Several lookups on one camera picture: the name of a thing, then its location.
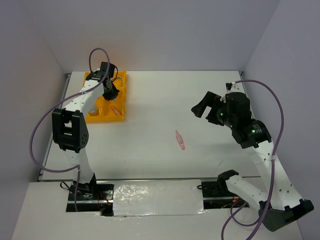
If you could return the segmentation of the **beige masking tape roll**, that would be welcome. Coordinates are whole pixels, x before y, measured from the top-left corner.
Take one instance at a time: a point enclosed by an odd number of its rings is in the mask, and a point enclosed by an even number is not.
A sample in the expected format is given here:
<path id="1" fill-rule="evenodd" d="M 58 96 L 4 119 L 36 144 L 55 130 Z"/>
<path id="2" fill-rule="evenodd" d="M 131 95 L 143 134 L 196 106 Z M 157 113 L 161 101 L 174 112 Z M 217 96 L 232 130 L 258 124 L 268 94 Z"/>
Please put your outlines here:
<path id="1" fill-rule="evenodd" d="M 124 84 L 124 79 L 121 76 L 114 77 L 112 83 L 116 88 L 120 88 Z"/>

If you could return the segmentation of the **clear round pin jar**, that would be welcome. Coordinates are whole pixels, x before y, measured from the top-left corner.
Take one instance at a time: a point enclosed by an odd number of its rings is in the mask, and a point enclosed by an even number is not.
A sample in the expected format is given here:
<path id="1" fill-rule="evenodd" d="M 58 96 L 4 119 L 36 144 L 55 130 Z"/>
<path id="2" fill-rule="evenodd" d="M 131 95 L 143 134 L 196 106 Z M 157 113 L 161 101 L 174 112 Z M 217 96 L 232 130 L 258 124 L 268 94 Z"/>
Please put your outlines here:
<path id="1" fill-rule="evenodd" d="M 94 104 L 94 105 L 90 108 L 90 110 L 88 111 L 88 114 L 89 114 L 90 116 L 97 116 L 97 115 L 99 114 L 99 108 L 98 108 L 98 106 L 97 106 L 96 104 Z"/>

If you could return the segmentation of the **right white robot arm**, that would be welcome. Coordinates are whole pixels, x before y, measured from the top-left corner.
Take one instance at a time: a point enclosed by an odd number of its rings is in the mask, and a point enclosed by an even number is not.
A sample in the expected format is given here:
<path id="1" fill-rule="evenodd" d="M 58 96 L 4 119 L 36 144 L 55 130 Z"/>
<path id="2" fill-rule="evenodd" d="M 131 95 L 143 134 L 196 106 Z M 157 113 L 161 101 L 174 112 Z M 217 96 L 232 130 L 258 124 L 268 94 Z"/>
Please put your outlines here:
<path id="1" fill-rule="evenodd" d="M 201 118 L 205 109 L 210 107 L 206 117 L 208 122 L 230 128 L 232 137 L 256 166 L 265 187 L 273 187 L 267 204 L 268 194 L 247 182 L 235 170 L 225 171 L 217 179 L 217 190 L 221 195 L 233 193 L 239 196 L 264 217 L 263 225 L 275 232 L 310 213 L 314 206 L 297 192 L 279 158 L 272 155 L 271 135 L 262 121 L 252 118 L 250 106 L 249 98 L 242 92 L 219 96 L 209 91 L 191 108 L 191 112 Z"/>

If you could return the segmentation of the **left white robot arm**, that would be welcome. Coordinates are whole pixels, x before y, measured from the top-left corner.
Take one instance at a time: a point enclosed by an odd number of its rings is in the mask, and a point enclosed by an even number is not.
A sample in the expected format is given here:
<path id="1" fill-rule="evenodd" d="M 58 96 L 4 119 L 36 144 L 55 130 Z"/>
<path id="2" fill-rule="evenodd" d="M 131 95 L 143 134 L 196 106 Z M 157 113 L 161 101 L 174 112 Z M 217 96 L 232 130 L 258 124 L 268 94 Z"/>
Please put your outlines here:
<path id="1" fill-rule="evenodd" d="M 72 167 L 79 166 L 80 172 L 74 175 L 73 185 L 88 200 L 97 196 L 98 187 L 86 153 L 89 131 L 85 118 L 98 98 L 104 97 L 107 101 L 117 98 L 119 90 L 112 81 L 115 69 L 114 64 L 102 62 L 99 69 L 86 77 L 80 95 L 52 112 L 53 141 Z"/>

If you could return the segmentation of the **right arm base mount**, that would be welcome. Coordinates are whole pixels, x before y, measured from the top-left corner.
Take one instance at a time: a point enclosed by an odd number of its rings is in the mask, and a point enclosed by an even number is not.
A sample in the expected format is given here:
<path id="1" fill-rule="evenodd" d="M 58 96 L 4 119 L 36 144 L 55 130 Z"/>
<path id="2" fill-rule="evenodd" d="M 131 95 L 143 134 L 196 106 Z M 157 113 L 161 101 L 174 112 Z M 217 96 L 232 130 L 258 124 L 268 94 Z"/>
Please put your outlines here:
<path id="1" fill-rule="evenodd" d="M 232 204 L 239 208 L 244 201 L 234 193 L 220 189 L 217 181 L 202 181 L 197 189 L 202 192 L 203 208 L 212 209 L 230 209 Z"/>

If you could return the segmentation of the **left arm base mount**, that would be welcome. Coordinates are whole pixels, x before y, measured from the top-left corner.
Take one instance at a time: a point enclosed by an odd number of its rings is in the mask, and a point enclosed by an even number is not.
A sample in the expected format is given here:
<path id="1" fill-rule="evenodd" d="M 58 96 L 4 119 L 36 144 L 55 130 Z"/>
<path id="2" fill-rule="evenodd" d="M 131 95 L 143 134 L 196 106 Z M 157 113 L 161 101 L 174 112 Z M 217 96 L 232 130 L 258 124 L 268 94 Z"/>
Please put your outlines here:
<path id="1" fill-rule="evenodd" d="M 114 216 L 114 184 L 98 184 L 95 193 L 85 193 L 78 190 L 75 205 L 75 186 L 61 181 L 60 188 L 68 191 L 67 204 L 65 211 L 67 213 L 75 212 L 96 212 L 103 217 Z"/>

